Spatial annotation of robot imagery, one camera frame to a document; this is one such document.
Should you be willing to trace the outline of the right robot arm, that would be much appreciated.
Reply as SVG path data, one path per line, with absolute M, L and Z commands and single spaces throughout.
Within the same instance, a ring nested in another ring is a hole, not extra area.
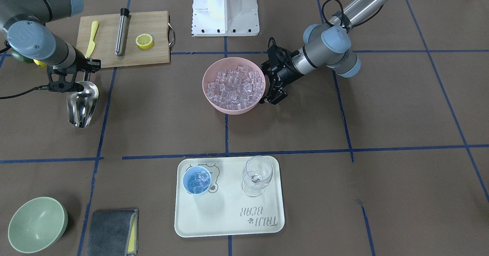
M 1 0 L 1 33 L 6 46 L 47 65 L 49 83 L 34 90 L 98 92 L 89 78 L 100 70 L 101 61 L 87 58 L 46 27 L 46 23 L 70 18 L 83 10 L 84 0 Z

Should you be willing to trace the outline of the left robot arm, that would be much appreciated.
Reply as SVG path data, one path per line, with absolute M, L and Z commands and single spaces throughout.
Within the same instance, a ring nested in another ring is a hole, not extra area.
M 268 42 L 268 60 L 261 70 L 269 89 L 259 103 L 278 104 L 288 96 L 285 87 L 320 66 L 327 66 L 341 77 L 353 77 L 361 68 L 360 58 L 351 50 L 349 32 L 372 19 L 389 0 L 352 0 L 323 24 L 312 24 L 303 33 L 304 45 L 296 51 L 279 47 L 274 38 Z

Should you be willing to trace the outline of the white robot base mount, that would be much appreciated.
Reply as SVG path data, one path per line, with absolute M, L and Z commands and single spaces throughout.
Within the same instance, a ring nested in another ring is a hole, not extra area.
M 260 33 L 257 0 L 193 0 L 191 35 L 244 37 Z

